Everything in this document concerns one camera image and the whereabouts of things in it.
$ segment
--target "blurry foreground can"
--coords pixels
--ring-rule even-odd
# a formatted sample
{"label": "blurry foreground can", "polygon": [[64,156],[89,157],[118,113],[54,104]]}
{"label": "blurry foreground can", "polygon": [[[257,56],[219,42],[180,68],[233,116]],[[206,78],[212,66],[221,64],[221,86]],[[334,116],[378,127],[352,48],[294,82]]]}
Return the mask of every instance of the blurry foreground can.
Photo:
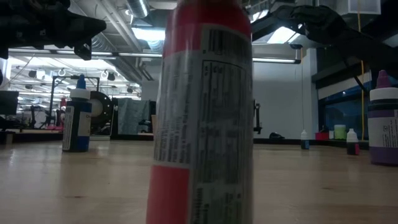
{"label": "blurry foreground can", "polygon": [[250,22],[181,2],[166,29],[147,224],[252,223]]}

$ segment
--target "bottle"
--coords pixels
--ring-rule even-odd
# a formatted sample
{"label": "bottle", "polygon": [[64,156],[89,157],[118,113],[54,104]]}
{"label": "bottle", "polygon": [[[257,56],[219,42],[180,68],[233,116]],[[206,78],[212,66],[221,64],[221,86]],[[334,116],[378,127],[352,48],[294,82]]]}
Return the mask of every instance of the bottle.
{"label": "bottle", "polygon": [[353,128],[350,128],[347,133],[347,154],[354,156],[359,155],[358,137]]}
{"label": "bottle", "polygon": [[86,90],[86,81],[80,75],[76,88],[70,91],[71,101],[65,109],[65,124],[63,128],[62,151],[87,152],[90,141],[91,127],[91,92]]}
{"label": "bottle", "polygon": [[369,153],[373,164],[398,165],[398,88],[392,87],[386,71],[381,70],[377,86],[369,94]]}
{"label": "bottle", "polygon": [[301,149],[310,149],[310,140],[305,130],[301,133]]}
{"label": "bottle", "polygon": [[146,224],[252,224],[250,21],[179,0],[165,36]]}

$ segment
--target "small bottle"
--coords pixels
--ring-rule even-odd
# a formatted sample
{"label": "small bottle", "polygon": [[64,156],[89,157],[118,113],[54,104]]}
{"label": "small bottle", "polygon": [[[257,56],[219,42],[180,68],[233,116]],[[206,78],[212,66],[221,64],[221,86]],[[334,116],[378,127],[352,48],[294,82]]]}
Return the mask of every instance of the small bottle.
{"label": "small bottle", "polygon": [[305,130],[301,133],[301,149],[310,149],[310,140]]}
{"label": "small bottle", "polygon": [[63,128],[62,151],[87,152],[91,129],[91,92],[86,90],[83,74],[77,81],[76,88],[70,91],[71,101],[67,102],[65,124]]}
{"label": "small bottle", "polygon": [[347,133],[347,154],[354,156],[359,155],[358,137],[353,128],[350,128]]}

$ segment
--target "wooden floor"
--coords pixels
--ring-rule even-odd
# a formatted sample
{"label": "wooden floor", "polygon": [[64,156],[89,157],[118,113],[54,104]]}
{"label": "wooden floor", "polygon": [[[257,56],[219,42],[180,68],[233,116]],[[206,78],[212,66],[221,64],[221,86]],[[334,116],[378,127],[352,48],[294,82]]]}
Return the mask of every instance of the wooden floor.
{"label": "wooden floor", "polygon": [[[0,223],[144,224],[152,143],[59,142],[0,148]],[[254,223],[398,223],[398,168],[368,153],[255,146]]]}

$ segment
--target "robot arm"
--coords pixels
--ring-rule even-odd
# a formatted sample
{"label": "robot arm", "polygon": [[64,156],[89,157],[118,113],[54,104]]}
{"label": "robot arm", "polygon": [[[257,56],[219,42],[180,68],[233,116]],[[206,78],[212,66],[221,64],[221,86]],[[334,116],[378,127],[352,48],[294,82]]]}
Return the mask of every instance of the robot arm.
{"label": "robot arm", "polygon": [[398,54],[392,47],[350,28],[337,12],[326,6],[281,6],[252,23],[253,40],[282,26],[325,47],[334,46],[343,57],[355,56],[373,68],[388,69],[398,62]]}

